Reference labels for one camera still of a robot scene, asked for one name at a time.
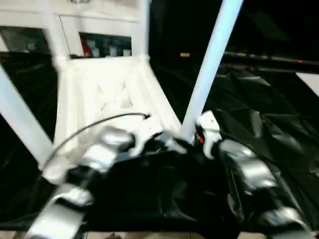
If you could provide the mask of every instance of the white metal frame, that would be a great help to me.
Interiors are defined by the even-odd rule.
[[[43,8],[42,22],[48,29],[47,38],[54,53],[54,62],[58,68],[63,69],[68,60],[68,52],[61,44],[60,30],[57,27],[59,24],[56,24],[56,17],[50,11],[49,0],[38,1]],[[136,30],[141,41],[137,54],[147,57],[150,2],[149,0],[138,1],[140,22],[139,29]],[[223,0],[182,127],[182,134],[187,139],[191,138],[195,120],[201,115],[242,2],[243,0]],[[52,143],[2,68],[0,68],[0,113],[41,166],[52,151]]]
[[[188,141],[192,141],[196,120],[204,109],[243,1],[223,0],[220,7],[181,129],[182,136]]]

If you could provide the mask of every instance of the black fabric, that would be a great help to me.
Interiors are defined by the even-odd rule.
[[[153,0],[150,55],[162,62],[196,62],[205,54],[222,0]],[[317,61],[316,2],[245,0],[226,51]],[[190,53],[181,57],[181,53]]]
[[[49,56],[3,54],[1,63],[52,139],[57,81]],[[199,66],[173,68],[152,62],[152,67],[182,120]],[[317,96],[294,74],[227,69],[218,72],[205,106],[214,111],[225,137],[249,146],[284,176],[313,230],[319,225],[317,104]],[[0,229],[25,230],[53,186],[40,182],[35,208],[29,210],[33,214],[27,215],[39,172],[3,119],[1,128],[7,141],[1,146]],[[238,229],[225,205],[228,189],[217,168],[167,155],[123,163],[105,181],[88,216],[88,229],[197,231],[206,236],[211,235],[208,231],[225,231],[234,236]]]
[[[200,66],[152,67],[182,121]],[[318,104],[296,74],[229,68],[217,73],[204,107],[213,110],[224,137],[250,147],[284,177],[313,229],[319,226]]]

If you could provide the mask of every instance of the floor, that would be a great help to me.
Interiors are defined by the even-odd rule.
[[[84,239],[117,239],[118,237],[109,237],[112,233],[88,233]],[[196,233],[115,233],[115,236],[120,236],[122,239],[204,239]],[[1,232],[0,239],[22,239],[23,235],[16,235],[15,232]],[[238,239],[263,239],[261,234],[241,233]]]

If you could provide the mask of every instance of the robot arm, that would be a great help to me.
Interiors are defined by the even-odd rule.
[[[30,227],[25,238],[72,239],[76,236],[99,184],[118,155],[135,145],[124,130],[106,127],[82,156],[82,162],[68,171],[61,184]]]
[[[269,238],[312,238],[297,207],[277,182],[268,166],[248,147],[220,140],[218,123],[212,112],[197,122],[203,137],[205,156],[224,165],[229,186],[228,205],[239,224]]]

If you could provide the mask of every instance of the white panel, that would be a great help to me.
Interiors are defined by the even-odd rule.
[[[319,75],[306,73],[296,73],[296,75],[319,96]]]
[[[65,49],[68,49],[59,16],[55,15],[54,21],[56,27],[58,28],[59,37],[62,38],[62,44],[64,44],[63,47],[65,47]],[[0,11],[0,26],[32,27],[42,29],[45,27],[41,21],[41,17],[39,14],[32,12],[13,11]]]
[[[2,36],[0,36],[0,51],[8,51],[3,39],[2,39]]]
[[[136,21],[136,0],[90,0],[86,4],[74,4],[70,0],[51,0],[52,11],[59,15]],[[0,10],[38,12],[36,0],[0,0]]]
[[[73,16],[61,16],[61,22],[71,54],[84,54],[79,32],[129,36],[132,38],[132,55],[137,53],[137,22]]]

